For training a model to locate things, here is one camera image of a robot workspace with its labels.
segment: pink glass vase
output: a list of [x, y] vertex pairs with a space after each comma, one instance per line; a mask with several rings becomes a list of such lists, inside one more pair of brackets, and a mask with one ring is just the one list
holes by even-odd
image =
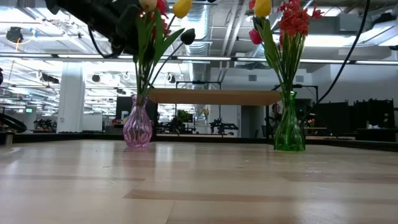
[[152, 123], [145, 105], [147, 96], [132, 96], [131, 113], [123, 127], [124, 140], [129, 147], [146, 147], [152, 137]]

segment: vase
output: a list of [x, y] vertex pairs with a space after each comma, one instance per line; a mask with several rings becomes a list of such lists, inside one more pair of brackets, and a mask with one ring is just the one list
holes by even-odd
[[152, 123], [145, 105], [147, 96], [132, 96], [131, 113], [123, 127], [123, 136], [129, 147], [146, 147], [152, 137]]
[[295, 98], [296, 92], [280, 93], [283, 103], [282, 120], [276, 130], [274, 149], [280, 151], [304, 151], [304, 134], [297, 123]]

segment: yellow tulip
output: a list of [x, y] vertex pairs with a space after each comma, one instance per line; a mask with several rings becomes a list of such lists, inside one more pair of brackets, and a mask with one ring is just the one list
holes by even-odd
[[139, 0], [139, 4], [144, 12], [149, 12], [156, 8], [157, 0]]
[[254, 14], [257, 17], [266, 17], [271, 13], [270, 0], [256, 0], [254, 3]]
[[178, 0], [173, 5], [173, 13], [178, 18], [184, 18], [192, 7], [192, 0]]

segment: green glass vase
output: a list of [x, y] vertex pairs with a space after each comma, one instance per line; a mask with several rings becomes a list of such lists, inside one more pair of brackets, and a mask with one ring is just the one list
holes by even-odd
[[297, 123], [295, 100], [296, 92], [280, 93], [284, 105], [282, 120], [278, 125], [274, 139], [274, 149], [300, 152], [305, 150], [303, 131]]

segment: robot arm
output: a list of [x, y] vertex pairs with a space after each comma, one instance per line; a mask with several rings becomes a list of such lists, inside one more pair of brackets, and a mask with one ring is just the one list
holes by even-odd
[[61, 8], [86, 23], [91, 39], [91, 30], [96, 30], [108, 38], [112, 46], [111, 55], [135, 54], [138, 50], [135, 18], [141, 13], [138, 0], [45, 0], [47, 8], [56, 14]]

